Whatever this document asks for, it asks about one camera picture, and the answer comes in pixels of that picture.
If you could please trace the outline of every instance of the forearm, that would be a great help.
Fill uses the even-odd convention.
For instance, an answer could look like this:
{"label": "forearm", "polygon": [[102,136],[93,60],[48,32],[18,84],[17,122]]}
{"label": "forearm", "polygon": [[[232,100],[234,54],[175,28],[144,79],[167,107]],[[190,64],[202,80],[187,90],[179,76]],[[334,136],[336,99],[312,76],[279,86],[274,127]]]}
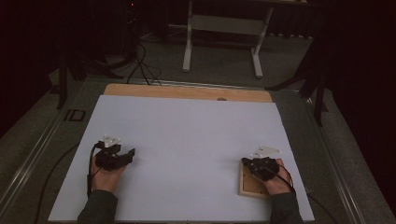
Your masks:
{"label": "forearm", "polygon": [[79,224],[114,223],[118,199],[111,192],[95,190],[78,216]]}
{"label": "forearm", "polygon": [[303,223],[295,193],[281,193],[271,196],[271,224]]}

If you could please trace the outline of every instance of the dark sleeve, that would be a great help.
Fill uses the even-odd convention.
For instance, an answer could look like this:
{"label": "dark sleeve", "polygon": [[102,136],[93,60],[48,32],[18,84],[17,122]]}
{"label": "dark sleeve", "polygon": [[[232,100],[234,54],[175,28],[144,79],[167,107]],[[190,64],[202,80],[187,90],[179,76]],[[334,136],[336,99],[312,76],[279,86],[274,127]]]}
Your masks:
{"label": "dark sleeve", "polygon": [[295,193],[281,193],[271,196],[272,212],[270,224],[304,223]]}
{"label": "dark sleeve", "polygon": [[118,199],[105,190],[95,190],[78,216],[78,224],[114,223]]}

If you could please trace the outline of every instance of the small wooden block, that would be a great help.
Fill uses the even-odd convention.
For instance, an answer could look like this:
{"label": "small wooden block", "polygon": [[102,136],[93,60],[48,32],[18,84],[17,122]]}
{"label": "small wooden block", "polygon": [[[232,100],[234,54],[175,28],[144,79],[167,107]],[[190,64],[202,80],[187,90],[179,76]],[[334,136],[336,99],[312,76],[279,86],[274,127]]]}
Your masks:
{"label": "small wooden block", "polygon": [[241,161],[239,162],[239,194],[254,198],[270,196],[264,184],[253,176]]}

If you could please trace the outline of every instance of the wooden edge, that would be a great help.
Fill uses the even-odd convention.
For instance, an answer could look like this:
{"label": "wooden edge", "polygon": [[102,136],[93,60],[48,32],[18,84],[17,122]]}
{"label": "wooden edge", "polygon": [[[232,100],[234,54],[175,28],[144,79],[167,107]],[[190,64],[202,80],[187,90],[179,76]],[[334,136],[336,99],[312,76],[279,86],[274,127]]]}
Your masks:
{"label": "wooden edge", "polygon": [[104,95],[162,97],[196,100],[218,100],[223,98],[227,101],[272,103],[272,97],[268,91],[248,91],[213,89],[205,87],[175,87],[175,86],[146,86],[132,84],[109,84]]}
{"label": "wooden edge", "polygon": [[254,191],[247,191],[244,189],[244,184],[248,181],[245,179],[245,176],[251,175],[249,170],[247,170],[246,172],[244,172],[244,170],[245,170],[244,163],[242,163],[242,161],[240,161],[239,162],[239,195],[253,197],[253,198],[260,198],[260,199],[269,198],[270,195],[267,194],[267,192],[260,193],[260,192],[254,192]]}

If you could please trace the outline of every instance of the white table surface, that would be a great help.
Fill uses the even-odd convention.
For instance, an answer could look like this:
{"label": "white table surface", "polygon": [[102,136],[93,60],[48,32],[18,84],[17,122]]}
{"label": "white table surface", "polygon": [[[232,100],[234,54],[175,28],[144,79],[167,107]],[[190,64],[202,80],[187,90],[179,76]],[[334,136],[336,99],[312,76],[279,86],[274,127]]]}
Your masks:
{"label": "white table surface", "polygon": [[273,103],[101,96],[49,221],[75,221],[87,202],[93,145],[119,137],[135,147],[117,195],[116,220],[249,222],[268,220],[268,199],[238,195],[239,161],[260,145],[282,150],[303,220],[313,220],[304,185]]}

